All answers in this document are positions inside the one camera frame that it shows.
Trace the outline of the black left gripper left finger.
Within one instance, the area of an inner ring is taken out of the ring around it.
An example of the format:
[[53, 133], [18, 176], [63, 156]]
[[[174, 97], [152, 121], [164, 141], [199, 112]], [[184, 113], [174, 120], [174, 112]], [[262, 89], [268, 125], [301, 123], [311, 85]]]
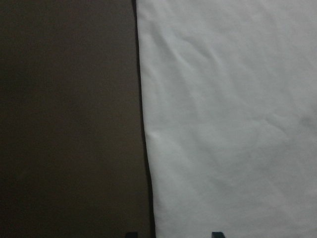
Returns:
[[138, 238], [138, 232], [127, 232], [125, 238]]

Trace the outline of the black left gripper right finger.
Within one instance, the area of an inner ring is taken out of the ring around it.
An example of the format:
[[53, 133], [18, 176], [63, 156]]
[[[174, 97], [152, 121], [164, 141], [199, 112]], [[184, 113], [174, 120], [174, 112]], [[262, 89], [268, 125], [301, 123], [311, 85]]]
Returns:
[[211, 238], [226, 238], [223, 232], [212, 232]]

